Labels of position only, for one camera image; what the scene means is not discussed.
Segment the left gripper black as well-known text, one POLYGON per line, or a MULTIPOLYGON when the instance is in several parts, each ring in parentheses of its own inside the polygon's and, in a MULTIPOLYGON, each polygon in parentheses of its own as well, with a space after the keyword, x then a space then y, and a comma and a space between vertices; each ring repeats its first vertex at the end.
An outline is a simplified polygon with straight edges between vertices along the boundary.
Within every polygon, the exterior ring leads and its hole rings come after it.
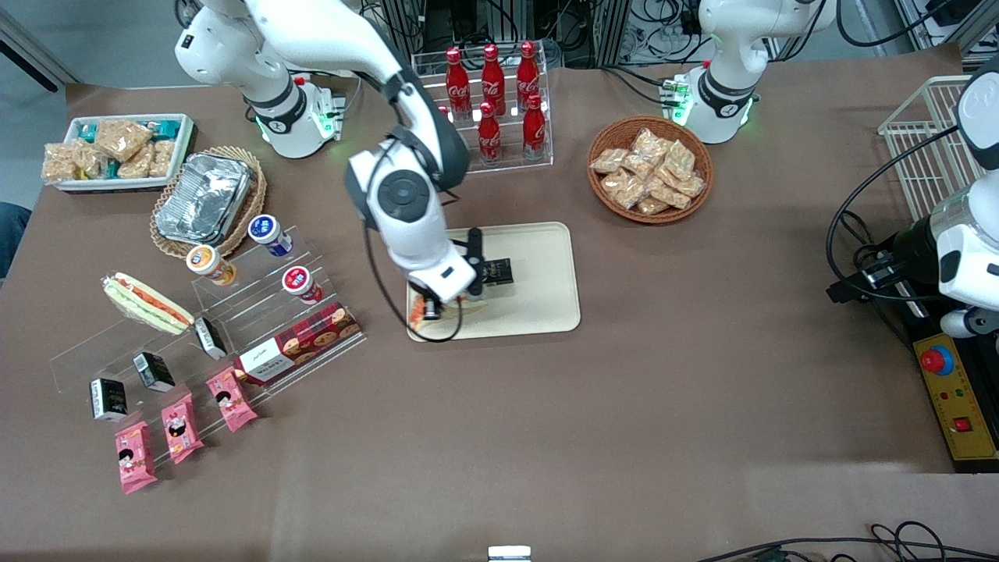
POLYGON ((909 283, 938 292, 939 264, 937 242, 930 217, 914 221, 898 231, 890 253, 870 253, 859 259, 859 274, 838 280, 827 287, 827 297, 835 304, 863 302, 864 282, 870 289, 885 289, 895 283, 909 283))

